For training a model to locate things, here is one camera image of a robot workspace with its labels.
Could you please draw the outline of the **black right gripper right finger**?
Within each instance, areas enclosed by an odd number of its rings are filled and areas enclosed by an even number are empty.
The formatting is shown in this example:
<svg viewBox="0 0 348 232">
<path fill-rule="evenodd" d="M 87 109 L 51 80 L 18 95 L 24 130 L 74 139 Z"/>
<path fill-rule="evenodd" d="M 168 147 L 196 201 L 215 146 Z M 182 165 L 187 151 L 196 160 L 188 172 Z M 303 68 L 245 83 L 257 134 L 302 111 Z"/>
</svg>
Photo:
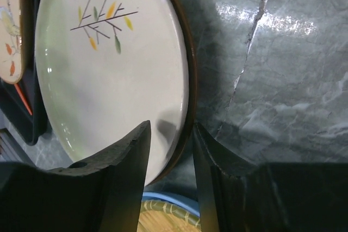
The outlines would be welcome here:
<svg viewBox="0 0 348 232">
<path fill-rule="evenodd" d="M 192 130 L 203 231 L 347 231 L 347 164 L 253 164 Z"/>
</svg>

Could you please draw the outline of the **cream plate with branch motif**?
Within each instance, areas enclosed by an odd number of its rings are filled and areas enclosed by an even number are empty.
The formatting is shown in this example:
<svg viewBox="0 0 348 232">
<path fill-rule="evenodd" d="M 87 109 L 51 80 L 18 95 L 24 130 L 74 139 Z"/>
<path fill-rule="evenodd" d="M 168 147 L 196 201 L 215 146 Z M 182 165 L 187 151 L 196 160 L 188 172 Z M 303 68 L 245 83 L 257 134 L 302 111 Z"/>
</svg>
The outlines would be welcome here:
<svg viewBox="0 0 348 232">
<path fill-rule="evenodd" d="M 151 123 L 146 184 L 177 162 L 197 73 L 179 0 L 40 0 L 35 60 L 52 129 L 72 161 Z"/>
</svg>

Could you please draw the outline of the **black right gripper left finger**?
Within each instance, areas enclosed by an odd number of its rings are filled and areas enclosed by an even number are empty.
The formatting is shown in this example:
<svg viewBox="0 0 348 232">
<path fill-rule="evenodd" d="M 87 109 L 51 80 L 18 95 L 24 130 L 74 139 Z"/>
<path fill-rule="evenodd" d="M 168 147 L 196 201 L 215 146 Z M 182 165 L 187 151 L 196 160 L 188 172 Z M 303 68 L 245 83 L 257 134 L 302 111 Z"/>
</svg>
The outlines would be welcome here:
<svg viewBox="0 0 348 232">
<path fill-rule="evenodd" d="M 144 121 L 67 168 L 1 163 L 1 231 L 136 231 L 150 143 Z"/>
</svg>

